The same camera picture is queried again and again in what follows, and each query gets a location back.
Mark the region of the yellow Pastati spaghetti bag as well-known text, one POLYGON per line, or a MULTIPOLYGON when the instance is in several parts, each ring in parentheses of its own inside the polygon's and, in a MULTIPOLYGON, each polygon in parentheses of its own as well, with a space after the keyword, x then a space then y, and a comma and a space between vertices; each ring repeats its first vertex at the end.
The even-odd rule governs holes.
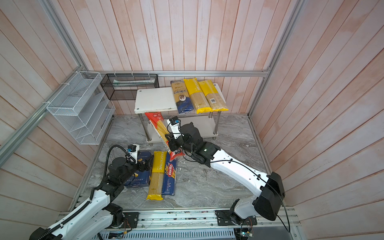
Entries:
POLYGON ((147 200, 161 201, 167 152, 154 152, 154 161, 151 173, 147 200))

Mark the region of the blue Barilla spaghetti box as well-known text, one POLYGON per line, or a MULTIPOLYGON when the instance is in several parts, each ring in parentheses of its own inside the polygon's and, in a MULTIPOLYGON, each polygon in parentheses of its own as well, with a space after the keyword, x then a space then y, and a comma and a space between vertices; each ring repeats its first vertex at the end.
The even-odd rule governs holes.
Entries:
POLYGON ((162 195, 175 194, 176 188, 176 173, 177 173, 177 160, 172 159, 170 155, 167 155, 165 173, 163 179, 162 195))

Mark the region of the blue yellow spaghetti bag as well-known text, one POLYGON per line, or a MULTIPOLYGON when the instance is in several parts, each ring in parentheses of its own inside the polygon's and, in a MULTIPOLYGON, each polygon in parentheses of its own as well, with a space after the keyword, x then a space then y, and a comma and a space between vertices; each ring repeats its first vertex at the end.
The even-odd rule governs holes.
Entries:
POLYGON ((187 87, 183 81, 171 81, 174 99, 179 114, 191 114, 195 111, 187 87))

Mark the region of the yellow clear spaghetti bag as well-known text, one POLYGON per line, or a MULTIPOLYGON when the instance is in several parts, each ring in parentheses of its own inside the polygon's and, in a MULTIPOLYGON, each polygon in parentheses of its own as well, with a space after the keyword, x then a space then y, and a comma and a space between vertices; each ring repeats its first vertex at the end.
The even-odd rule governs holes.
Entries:
POLYGON ((196 78, 184 79, 188 94, 197 114, 213 112, 196 78))

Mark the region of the red spaghetti bag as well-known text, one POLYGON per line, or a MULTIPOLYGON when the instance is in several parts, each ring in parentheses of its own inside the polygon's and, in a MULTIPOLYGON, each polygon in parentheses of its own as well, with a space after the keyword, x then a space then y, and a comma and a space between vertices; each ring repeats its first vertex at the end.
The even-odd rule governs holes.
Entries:
POLYGON ((167 127, 164 124, 164 118, 161 112, 149 112, 149 113, 145 113, 145 115, 149 119, 151 125, 154 127, 160 140, 166 147, 168 153, 171 156, 171 160, 182 157, 183 152, 181 151, 180 148, 177 148, 176 150, 172 151, 169 147, 169 140, 166 138, 166 135, 169 134, 170 132, 167 130, 167 127))

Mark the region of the yellow barcode spaghetti bag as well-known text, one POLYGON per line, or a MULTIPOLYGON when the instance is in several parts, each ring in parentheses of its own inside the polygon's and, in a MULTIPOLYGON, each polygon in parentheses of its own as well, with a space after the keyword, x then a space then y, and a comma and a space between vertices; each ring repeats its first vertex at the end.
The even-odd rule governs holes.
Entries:
POLYGON ((219 94, 218 90, 214 86, 211 80, 204 80, 199 82, 199 86, 203 91, 210 107, 213 112, 228 111, 228 107, 224 99, 219 94))

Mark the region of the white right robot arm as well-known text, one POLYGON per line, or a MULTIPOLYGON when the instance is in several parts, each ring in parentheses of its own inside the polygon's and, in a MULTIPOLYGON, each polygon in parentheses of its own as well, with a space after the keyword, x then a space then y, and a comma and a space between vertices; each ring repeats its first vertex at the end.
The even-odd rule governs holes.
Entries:
POLYGON ((190 162, 220 171, 245 186, 253 195, 237 199, 226 211, 216 211, 219 224, 241 225, 252 216, 260 215, 269 221, 279 218, 280 208, 285 208, 285 190, 279 174, 253 169, 230 156, 214 143, 205 141, 193 123, 181 124, 178 117, 167 121, 166 134, 171 151, 181 150, 190 162))

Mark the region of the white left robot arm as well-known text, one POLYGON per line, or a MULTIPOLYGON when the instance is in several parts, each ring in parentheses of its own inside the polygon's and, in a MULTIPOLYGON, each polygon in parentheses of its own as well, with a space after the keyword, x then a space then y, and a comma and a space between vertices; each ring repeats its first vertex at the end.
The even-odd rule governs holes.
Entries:
POLYGON ((113 204, 125 183, 137 172, 150 170, 154 156, 146 161, 115 158, 108 166, 109 173, 93 190, 90 197, 63 219, 47 229, 38 228, 31 240, 85 240, 103 229, 125 227, 127 224, 122 207, 113 204))

